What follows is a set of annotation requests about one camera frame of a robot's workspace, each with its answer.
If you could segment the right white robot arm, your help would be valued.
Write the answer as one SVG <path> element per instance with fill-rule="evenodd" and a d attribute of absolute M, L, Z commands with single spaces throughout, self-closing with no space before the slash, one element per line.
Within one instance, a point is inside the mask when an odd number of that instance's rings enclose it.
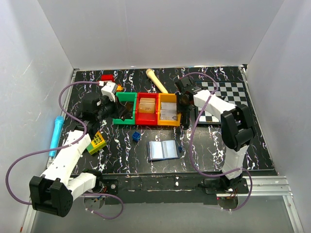
<path fill-rule="evenodd" d="M 242 181 L 243 161 L 245 154 L 255 137 L 256 129 L 247 105 L 234 105 L 215 95 L 219 86 L 213 83 L 213 91 L 195 86 L 187 74 L 180 78 L 175 86 L 179 93 L 177 98 L 177 112 L 187 118 L 191 107 L 201 108 L 211 113 L 221 123 L 222 141 L 226 146 L 225 161 L 221 173 L 210 175 L 210 178 L 220 179 L 220 188 L 226 192 L 233 192 Z"/>

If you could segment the blue leather card holder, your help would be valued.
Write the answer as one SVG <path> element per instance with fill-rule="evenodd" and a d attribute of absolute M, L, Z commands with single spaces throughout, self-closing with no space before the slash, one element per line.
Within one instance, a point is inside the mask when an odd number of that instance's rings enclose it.
<path fill-rule="evenodd" d="M 150 141 L 147 143 L 148 161 L 178 159 L 180 157 L 178 144 L 175 140 Z"/>

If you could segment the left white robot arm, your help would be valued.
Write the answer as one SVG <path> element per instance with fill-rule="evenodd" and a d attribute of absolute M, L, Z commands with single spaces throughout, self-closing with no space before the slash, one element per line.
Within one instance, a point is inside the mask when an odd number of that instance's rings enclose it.
<path fill-rule="evenodd" d="M 33 176 L 29 182 L 34 210 L 65 217 L 73 202 L 84 193 L 100 197 L 117 193 L 118 182 L 104 181 L 98 170 L 85 169 L 73 179 L 70 176 L 98 132 L 100 122 L 108 117 L 124 120 L 127 113 L 128 108 L 114 94 L 85 95 L 64 148 L 40 176 Z"/>

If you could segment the black VIP credit card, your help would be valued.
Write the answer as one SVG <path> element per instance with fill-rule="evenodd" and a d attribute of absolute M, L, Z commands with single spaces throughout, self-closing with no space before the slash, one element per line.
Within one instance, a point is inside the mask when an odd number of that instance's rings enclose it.
<path fill-rule="evenodd" d="M 133 109 L 134 103 L 132 101 L 123 101 L 121 102 L 122 112 L 121 112 L 121 119 L 125 121 L 126 119 L 133 118 Z"/>

